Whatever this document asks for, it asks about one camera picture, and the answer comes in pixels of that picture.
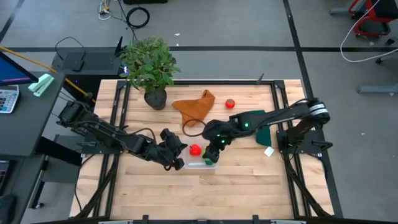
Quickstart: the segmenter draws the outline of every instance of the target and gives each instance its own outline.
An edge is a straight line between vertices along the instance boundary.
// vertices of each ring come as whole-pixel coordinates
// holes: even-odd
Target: blue screen
[[[30,78],[16,67],[0,57],[0,85],[8,83],[26,83]]]

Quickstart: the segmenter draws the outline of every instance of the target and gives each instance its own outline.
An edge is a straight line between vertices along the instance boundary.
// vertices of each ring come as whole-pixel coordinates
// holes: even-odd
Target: potted plant
[[[173,73],[181,72],[174,67],[176,59],[162,38],[149,37],[138,43],[130,42],[121,54],[124,73],[121,77],[139,90],[145,89],[145,102],[155,110],[166,105],[166,85],[173,85]]]

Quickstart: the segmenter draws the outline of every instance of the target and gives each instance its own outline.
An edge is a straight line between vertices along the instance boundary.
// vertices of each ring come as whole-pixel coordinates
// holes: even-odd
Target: calculator
[[[17,85],[0,86],[0,113],[12,113],[19,96]]]

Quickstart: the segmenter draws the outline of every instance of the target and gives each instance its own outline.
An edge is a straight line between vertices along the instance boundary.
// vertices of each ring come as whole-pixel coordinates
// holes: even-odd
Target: computer monitor
[[[0,52],[0,86],[38,82],[39,79]]]

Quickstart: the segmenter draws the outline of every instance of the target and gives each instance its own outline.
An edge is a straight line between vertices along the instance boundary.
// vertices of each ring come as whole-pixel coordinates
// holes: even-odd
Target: red tomato
[[[225,101],[225,106],[226,106],[228,109],[234,108],[234,106],[235,106],[235,101],[232,100],[232,99],[228,99],[228,100]]]
[[[189,154],[191,156],[200,156],[201,154],[201,148],[197,144],[193,144],[189,147]]]

